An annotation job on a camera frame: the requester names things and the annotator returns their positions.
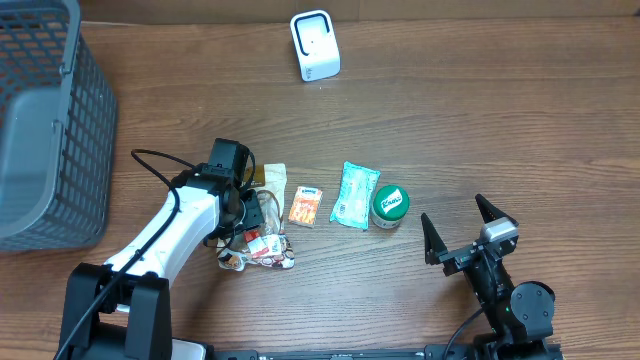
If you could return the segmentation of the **green lid Knorr jar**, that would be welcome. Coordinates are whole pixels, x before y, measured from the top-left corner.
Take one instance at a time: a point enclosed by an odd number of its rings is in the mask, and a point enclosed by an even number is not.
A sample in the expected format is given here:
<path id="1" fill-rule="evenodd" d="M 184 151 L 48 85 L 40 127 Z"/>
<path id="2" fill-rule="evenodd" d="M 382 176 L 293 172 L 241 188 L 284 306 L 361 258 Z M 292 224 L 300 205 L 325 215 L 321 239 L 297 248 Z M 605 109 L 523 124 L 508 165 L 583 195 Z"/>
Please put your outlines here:
<path id="1" fill-rule="evenodd" d="M 398 227 L 410 207 L 410 198 L 406 190 L 398 185 L 386 185 L 380 188 L 371 205 L 372 222 L 383 229 Z"/>

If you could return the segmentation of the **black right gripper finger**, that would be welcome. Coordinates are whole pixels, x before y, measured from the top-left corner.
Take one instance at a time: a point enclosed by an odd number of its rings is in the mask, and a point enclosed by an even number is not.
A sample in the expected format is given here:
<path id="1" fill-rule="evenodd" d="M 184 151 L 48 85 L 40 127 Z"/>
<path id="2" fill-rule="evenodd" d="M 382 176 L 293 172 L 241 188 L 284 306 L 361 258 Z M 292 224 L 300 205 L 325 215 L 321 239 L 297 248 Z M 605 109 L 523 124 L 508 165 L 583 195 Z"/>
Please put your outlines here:
<path id="1" fill-rule="evenodd" d="M 484 224 L 488 223 L 488 222 L 491 222 L 493 220 L 502 218 L 502 217 L 506 217 L 506 218 L 510 219 L 514 224 L 516 224 L 517 228 L 518 228 L 518 221 L 517 220 L 515 220 L 513 217 L 509 216 L 504 211 L 500 210 L 495 205 L 493 205 L 482 194 L 477 194 L 475 196 L 475 201 L 476 201 L 476 204 L 477 204 L 478 209 L 480 211 L 481 217 L 482 217 L 482 219 L 484 221 Z"/>
<path id="2" fill-rule="evenodd" d="M 448 253 L 448 248 L 426 213 L 421 214 L 421 224 L 424 236 L 425 262 L 429 265 L 440 264 L 441 257 Z"/>

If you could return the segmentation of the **beige brown snack bag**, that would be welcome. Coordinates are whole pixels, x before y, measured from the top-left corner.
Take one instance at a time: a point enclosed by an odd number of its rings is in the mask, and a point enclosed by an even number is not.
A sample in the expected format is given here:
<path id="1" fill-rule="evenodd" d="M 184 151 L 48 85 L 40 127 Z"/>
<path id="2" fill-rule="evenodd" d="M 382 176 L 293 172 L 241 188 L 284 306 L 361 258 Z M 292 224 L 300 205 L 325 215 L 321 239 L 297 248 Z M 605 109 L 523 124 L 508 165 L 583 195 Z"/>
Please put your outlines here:
<path id="1" fill-rule="evenodd" d="M 284 193 L 287 184 L 286 165 L 284 163 L 259 165 L 251 189 L 257 192 L 265 222 L 257 229 L 261 235 L 277 234 L 283 246 L 282 253 L 276 256 L 251 257 L 244 239 L 244 233 L 234 238 L 226 249 L 220 248 L 218 265 L 225 270 L 241 272 L 247 265 L 259 265 L 275 269 L 290 269 L 295 265 L 295 256 L 291 243 L 284 230 Z"/>

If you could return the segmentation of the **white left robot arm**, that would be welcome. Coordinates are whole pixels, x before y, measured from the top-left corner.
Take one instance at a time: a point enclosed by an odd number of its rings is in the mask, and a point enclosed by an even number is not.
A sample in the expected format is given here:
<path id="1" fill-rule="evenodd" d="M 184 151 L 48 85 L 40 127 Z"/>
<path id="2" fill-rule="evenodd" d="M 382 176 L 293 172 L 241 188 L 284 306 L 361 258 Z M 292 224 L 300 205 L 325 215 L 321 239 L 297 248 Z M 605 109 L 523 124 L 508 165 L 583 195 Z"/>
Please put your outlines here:
<path id="1" fill-rule="evenodd" d="M 169 181 L 163 207 L 102 265 L 79 264 L 66 286 L 59 359 L 211 359 L 211 346 L 172 334 L 170 288 L 206 240 L 263 222 L 245 164 L 209 162 Z"/>

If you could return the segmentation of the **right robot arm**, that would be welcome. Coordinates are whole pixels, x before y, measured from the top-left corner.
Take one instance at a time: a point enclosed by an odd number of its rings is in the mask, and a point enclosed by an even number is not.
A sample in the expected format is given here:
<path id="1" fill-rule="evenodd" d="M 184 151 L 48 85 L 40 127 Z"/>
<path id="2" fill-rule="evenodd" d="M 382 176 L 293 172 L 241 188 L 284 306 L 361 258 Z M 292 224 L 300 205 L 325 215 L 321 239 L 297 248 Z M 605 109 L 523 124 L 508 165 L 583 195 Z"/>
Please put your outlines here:
<path id="1" fill-rule="evenodd" d="M 465 320 L 445 345 L 427 345 L 427 359 L 560 360 L 553 334 L 554 291 L 539 281 L 515 285 L 503 259 L 515 251 L 518 221 L 483 195 L 475 201 L 484 225 L 471 244 L 449 250 L 427 214 L 421 215 L 425 262 L 441 265 L 447 276 L 462 272 L 480 308 Z"/>

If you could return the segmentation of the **red snack stick packet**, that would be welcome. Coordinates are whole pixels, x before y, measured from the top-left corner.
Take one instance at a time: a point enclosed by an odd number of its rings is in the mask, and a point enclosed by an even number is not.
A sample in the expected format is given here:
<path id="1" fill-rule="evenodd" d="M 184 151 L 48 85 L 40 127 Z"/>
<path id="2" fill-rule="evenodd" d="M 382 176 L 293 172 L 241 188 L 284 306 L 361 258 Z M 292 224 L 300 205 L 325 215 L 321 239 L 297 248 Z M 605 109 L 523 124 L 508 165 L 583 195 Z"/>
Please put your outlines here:
<path id="1" fill-rule="evenodd" d="M 276 256 L 283 250 L 280 236 L 277 234 L 261 235 L 258 230 L 250 230 L 244 233 L 244 239 L 254 259 Z"/>

